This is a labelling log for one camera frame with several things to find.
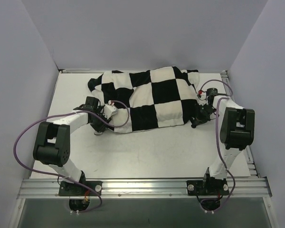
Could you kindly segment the black white checkered pillowcase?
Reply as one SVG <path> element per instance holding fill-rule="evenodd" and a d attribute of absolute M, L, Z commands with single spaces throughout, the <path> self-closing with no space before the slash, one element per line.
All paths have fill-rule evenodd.
<path fill-rule="evenodd" d="M 87 87 L 102 105 L 116 101 L 118 112 L 107 128 L 132 133 L 184 125 L 195 118 L 199 79 L 198 70 L 168 66 L 138 73 L 106 71 L 91 78 Z"/>

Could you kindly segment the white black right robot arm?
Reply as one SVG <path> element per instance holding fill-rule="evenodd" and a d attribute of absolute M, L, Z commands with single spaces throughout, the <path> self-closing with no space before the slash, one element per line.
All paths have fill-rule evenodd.
<path fill-rule="evenodd" d="M 212 194 L 218 189 L 216 180 L 227 178 L 228 171 L 242 150 L 254 141 L 255 111 L 236 104 L 227 96 L 217 95 L 197 110 L 190 118 L 192 128 L 210 121 L 215 115 L 215 139 L 218 155 L 207 168 L 210 178 L 201 182 L 202 191 Z"/>

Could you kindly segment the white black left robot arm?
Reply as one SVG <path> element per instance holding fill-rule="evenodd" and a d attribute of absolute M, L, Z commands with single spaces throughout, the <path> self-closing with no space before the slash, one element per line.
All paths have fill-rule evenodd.
<path fill-rule="evenodd" d="M 64 181 L 70 183 L 69 189 L 75 195 L 86 191 L 86 178 L 70 159 L 71 134 L 84 125 L 91 125 L 97 135 L 102 134 L 110 123 L 117 108 L 112 104 L 101 105 L 94 97 L 87 97 L 84 104 L 73 109 L 70 115 L 54 122 L 41 122 L 35 140 L 33 158 L 51 167 Z"/>

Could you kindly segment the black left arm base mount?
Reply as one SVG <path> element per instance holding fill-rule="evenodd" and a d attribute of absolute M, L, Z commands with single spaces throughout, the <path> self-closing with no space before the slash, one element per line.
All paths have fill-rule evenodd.
<path fill-rule="evenodd" d="M 87 180 L 84 185 L 88 186 L 89 188 L 93 189 L 99 195 L 101 195 L 102 191 L 102 181 L 98 180 Z M 69 183 L 66 181 L 62 181 L 60 183 L 60 188 L 58 192 L 59 196 L 96 196 L 94 192 L 88 190 L 85 187 L 82 187 L 78 184 Z"/>

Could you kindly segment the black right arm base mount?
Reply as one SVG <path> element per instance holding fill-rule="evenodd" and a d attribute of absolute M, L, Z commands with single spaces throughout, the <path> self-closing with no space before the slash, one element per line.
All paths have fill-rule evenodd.
<path fill-rule="evenodd" d="M 227 196 L 227 181 L 224 180 L 188 180 L 186 181 L 189 196 Z"/>

